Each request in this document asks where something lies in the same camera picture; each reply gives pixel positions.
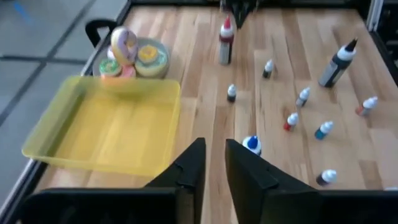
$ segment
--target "yellow tray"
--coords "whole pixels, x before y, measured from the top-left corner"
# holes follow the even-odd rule
[[[70,77],[22,153],[57,166],[156,176],[170,163],[179,114],[178,82],[128,78],[109,87]]]

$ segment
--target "red cap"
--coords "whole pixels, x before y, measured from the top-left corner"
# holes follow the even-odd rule
[[[229,18],[228,15],[224,21],[224,29],[230,29],[230,28],[231,28],[231,19]]]

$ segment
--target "gray floor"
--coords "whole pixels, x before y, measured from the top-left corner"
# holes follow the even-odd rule
[[[116,18],[126,0],[0,1],[0,56],[22,55],[86,60],[93,51],[84,25],[99,17]],[[76,17],[77,26],[62,40]],[[0,57],[0,206],[26,165],[21,147],[61,82],[83,65],[2,60]],[[19,100],[16,95],[40,70]]]

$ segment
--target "black handle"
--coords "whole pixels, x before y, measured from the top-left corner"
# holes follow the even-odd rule
[[[118,23],[110,19],[94,19],[86,24],[85,30],[90,42],[96,47],[101,40],[98,29],[107,27],[112,32],[117,26]]]

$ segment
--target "wooden tabletop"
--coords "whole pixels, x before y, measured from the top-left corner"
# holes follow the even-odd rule
[[[161,40],[172,54],[167,78],[182,88],[175,157],[194,139],[205,137],[207,176],[203,223],[236,223],[226,180],[224,143],[257,134],[262,157],[316,188],[315,177],[335,169],[329,189],[383,189],[398,186],[398,88],[363,21],[350,10],[266,9],[248,17],[236,33],[230,66],[218,64],[220,26],[225,14],[213,8],[139,7],[126,26],[138,36]],[[334,89],[318,77],[339,49],[359,38],[358,54]],[[274,59],[270,80],[261,77]],[[235,104],[226,101],[237,86]],[[309,101],[298,111],[294,132],[282,125],[296,111],[306,86]],[[370,117],[355,114],[366,98],[379,104]],[[324,121],[335,128],[324,141],[314,132]],[[149,178],[49,166],[37,189],[49,187],[142,187]]]

